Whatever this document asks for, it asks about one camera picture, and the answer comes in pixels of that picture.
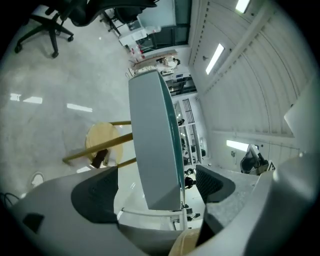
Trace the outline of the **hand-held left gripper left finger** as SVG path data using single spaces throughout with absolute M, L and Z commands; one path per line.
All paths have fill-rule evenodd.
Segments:
M 46 256 L 145 256 L 119 229 L 114 212 L 118 168 L 51 179 L 10 208 Z

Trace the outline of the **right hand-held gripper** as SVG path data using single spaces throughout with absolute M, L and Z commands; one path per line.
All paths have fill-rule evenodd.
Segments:
M 250 144 L 246 154 L 240 161 L 240 171 L 243 174 L 261 175 L 262 173 L 274 171 L 275 165 L 271 160 L 265 159 L 256 145 Z

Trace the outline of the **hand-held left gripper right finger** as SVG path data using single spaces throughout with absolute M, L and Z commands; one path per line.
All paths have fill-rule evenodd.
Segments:
M 317 253 L 317 155 L 251 175 L 197 166 L 209 191 L 196 256 L 312 256 Z

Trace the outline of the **light blue square board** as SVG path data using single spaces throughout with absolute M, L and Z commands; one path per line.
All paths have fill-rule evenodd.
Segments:
M 148 71 L 129 80 L 128 94 L 135 157 L 147 207 L 178 211 L 184 162 L 167 84 L 157 70 Z

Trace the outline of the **round wooden table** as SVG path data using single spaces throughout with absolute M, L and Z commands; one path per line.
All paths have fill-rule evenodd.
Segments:
M 93 125 L 85 137 L 85 149 L 75 154 L 66 156 L 62 159 L 64 163 L 69 163 L 72 160 L 87 157 L 91 163 L 97 152 L 108 149 L 102 166 L 117 166 L 123 168 L 137 161 L 134 157 L 127 161 L 121 162 L 123 156 L 123 144 L 133 140 L 133 134 L 128 133 L 120 135 L 117 126 L 128 126 L 131 124 L 130 120 L 114 121 L 114 122 L 100 122 Z

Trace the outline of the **ceiling light panel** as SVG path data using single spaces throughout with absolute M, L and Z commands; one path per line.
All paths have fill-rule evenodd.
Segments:
M 237 0 L 237 3 L 236 3 L 236 6 L 235 6 L 235 9 L 244 14 L 248 8 L 248 5 L 250 4 L 250 1 L 251 0 Z
M 218 61 L 220 60 L 224 51 L 225 51 L 225 47 L 221 43 L 218 43 L 208 65 L 205 69 L 206 75 L 209 75 L 210 73 L 213 72 L 214 68 L 216 67 L 216 65 L 217 65 Z
M 249 144 L 247 143 L 242 143 L 242 142 L 237 142 L 233 140 L 227 140 L 226 145 L 230 148 L 246 152 L 248 150 Z

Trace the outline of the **person's left white shoe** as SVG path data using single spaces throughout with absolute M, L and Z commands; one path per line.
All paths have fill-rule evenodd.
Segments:
M 31 178 L 31 186 L 33 188 L 43 184 L 45 182 L 45 176 L 41 172 L 35 172 Z

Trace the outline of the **white shelving unit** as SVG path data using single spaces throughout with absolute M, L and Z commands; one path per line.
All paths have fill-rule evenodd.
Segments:
M 189 99 L 194 123 L 188 123 L 183 100 Z M 182 148 L 184 168 L 194 168 L 196 165 L 207 164 L 211 157 L 208 146 L 208 134 L 205 119 L 198 95 L 187 94 L 172 98 Z

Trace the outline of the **person's mustard shirt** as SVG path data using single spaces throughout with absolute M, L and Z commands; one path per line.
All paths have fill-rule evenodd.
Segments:
M 186 229 L 174 242 L 168 256 L 185 256 L 196 248 L 201 229 Z

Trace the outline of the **dark brown rectangular object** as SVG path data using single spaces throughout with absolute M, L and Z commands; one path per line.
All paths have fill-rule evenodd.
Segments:
M 97 152 L 97 154 L 95 155 L 95 157 L 93 158 L 91 165 L 96 168 L 99 169 L 103 163 L 103 161 L 105 160 L 107 154 L 108 154 L 108 149 L 103 149 Z

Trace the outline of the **black metal railing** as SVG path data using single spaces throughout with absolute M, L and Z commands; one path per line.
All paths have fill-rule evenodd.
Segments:
M 182 101 L 182 103 L 183 103 L 187 123 L 193 124 L 195 122 L 195 119 L 194 119 L 194 115 L 193 115 L 193 111 L 192 111 L 192 107 L 191 107 L 189 99 L 188 98 L 184 99 Z

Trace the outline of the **white rectangular table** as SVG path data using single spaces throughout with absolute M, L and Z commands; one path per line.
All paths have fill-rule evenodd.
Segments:
M 179 224 L 181 230 L 186 230 L 188 229 L 188 218 L 187 218 L 187 211 L 185 208 L 182 208 L 181 210 L 178 211 L 165 211 L 165 210 L 147 210 L 147 211 L 142 211 L 142 210 L 135 210 L 135 209 L 130 209 L 127 207 L 123 207 L 121 209 L 122 213 L 127 213 L 127 214 L 133 214 L 133 215 L 138 215 L 138 216 L 144 216 L 144 217 L 170 217 L 170 218 L 177 218 L 179 217 Z

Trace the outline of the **wooden coat stand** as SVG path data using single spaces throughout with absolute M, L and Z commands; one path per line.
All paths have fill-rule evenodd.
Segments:
M 131 54 L 129 58 L 129 62 L 134 67 L 140 67 L 143 65 L 148 65 L 150 63 L 152 64 L 153 62 L 156 62 L 156 60 L 158 59 L 175 57 L 177 54 L 178 52 L 175 49 L 158 52 L 158 53 L 150 53 L 150 54 L 147 54 L 147 53 Z

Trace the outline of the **cluster of clear water jugs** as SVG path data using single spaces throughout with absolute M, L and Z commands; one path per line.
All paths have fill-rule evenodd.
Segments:
M 130 60 L 139 63 L 145 60 L 145 54 L 155 49 L 153 34 L 148 34 L 144 27 L 137 28 L 130 35 L 130 43 L 127 45 L 130 52 Z

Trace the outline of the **black office chair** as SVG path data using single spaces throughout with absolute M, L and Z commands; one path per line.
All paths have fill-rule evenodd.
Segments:
M 113 9 L 112 17 L 104 11 L 100 22 L 105 22 L 109 25 L 108 32 L 115 31 L 118 36 L 121 36 L 122 34 L 119 31 L 119 28 L 137 20 L 137 16 L 140 12 L 140 7 L 118 7 Z
M 47 31 L 53 47 L 52 58 L 59 55 L 56 32 L 62 32 L 69 35 L 69 42 L 74 40 L 74 34 L 63 27 L 67 19 L 70 19 L 76 27 L 85 27 L 93 22 L 103 11 L 114 8 L 155 8 L 156 0 L 35 0 L 36 6 L 42 5 L 48 7 L 47 12 L 56 11 L 53 18 L 46 18 L 31 14 L 30 19 L 40 23 L 39 26 L 32 29 L 22 36 L 16 43 L 15 53 L 23 49 L 22 43 L 30 37 L 42 31 Z

